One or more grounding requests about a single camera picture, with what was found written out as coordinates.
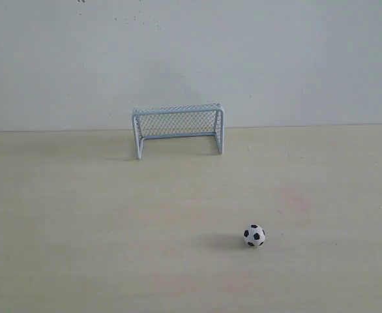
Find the black and white mini ball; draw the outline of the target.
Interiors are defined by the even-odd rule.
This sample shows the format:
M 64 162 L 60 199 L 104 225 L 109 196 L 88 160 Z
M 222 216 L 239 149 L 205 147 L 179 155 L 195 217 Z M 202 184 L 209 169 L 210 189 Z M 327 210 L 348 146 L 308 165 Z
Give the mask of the black and white mini ball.
M 265 230 L 257 224 L 251 224 L 244 230 L 243 239 L 247 246 L 258 248 L 266 240 Z

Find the small white soccer goal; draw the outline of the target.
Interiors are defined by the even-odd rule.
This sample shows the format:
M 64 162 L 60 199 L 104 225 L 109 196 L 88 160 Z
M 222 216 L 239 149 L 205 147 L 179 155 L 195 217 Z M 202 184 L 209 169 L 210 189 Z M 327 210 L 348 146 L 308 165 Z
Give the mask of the small white soccer goal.
M 141 159 L 146 140 L 213 137 L 224 152 L 224 109 L 220 103 L 161 108 L 135 108 L 132 128 L 136 156 Z

